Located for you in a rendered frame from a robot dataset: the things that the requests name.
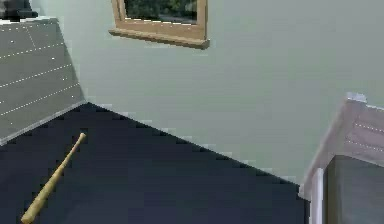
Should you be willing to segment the wooden framed window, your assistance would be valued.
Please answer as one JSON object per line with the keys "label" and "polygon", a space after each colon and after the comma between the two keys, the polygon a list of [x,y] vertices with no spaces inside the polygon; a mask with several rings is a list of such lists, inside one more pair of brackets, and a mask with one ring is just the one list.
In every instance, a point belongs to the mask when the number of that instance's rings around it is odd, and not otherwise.
{"label": "wooden framed window", "polygon": [[195,49],[209,46],[208,0],[111,0],[114,36]]}

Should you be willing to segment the grey chest of drawers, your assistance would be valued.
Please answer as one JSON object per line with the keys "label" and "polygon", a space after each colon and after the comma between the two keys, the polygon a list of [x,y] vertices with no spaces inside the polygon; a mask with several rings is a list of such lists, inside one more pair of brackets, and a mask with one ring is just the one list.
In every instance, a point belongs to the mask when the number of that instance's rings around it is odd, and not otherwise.
{"label": "grey chest of drawers", "polygon": [[0,146],[85,102],[56,18],[0,20]]}

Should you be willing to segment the wooden baseball bat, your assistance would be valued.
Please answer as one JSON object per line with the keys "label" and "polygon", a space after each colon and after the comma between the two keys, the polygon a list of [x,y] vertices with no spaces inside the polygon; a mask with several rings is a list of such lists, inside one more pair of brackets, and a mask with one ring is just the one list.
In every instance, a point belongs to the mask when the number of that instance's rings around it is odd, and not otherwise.
{"label": "wooden baseball bat", "polygon": [[85,133],[81,133],[79,135],[79,138],[71,148],[71,150],[68,152],[68,154],[65,156],[63,161],[60,163],[60,165],[57,167],[57,169],[53,172],[51,177],[48,179],[48,181],[45,183],[45,185],[41,188],[37,196],[34,198],[28,209],[25,211],[25,213],[21,217],[21,223],[22,224],[32,224],[36,218],[36,216],[40,213],[41,209],[43,208],[44,204],[46,203],[49,195],[54,190],[56,184],[58,183],[62,173],[64,172],[64,169],[66,168],[67,164],[69,163],[72,155],[75,153],[81,142],[86,138]]}

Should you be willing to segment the black object on chest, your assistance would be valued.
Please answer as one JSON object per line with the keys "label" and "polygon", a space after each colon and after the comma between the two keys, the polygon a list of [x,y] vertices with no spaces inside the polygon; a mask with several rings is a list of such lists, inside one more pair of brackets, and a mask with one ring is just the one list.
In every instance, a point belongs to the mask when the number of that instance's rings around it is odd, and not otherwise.
{"label": "black object on chest", "polygon": [[21,19],[36,18],[38,13],[31,8],[29,0],[0,0],[0,19],[19,22]]}

